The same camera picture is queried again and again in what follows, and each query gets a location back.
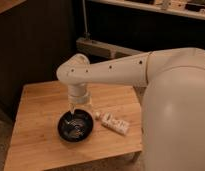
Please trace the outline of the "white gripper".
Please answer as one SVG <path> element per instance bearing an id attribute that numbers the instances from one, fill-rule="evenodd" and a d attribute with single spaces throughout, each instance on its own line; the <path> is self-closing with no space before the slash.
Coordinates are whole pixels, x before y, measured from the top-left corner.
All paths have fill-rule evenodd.
<path id="1" fill-rule="evenodd" d="M 69 109 L 72 114 L 76 109 L 89 111 L 91 109 L 91 96 L 86 85 L 68 86 Z"/>

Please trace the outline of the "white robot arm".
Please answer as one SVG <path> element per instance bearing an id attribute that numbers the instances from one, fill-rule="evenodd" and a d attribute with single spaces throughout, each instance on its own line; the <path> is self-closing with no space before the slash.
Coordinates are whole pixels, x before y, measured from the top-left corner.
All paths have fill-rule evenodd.
<path id="1" fill-rule="evenodd" d="M 56 74 L 74 103 L 90 98 L 89 83 L 143 87 L 145 171 L 205 171 L 205 50 L 166 49 L 95 64 L 76 54 Z"/>

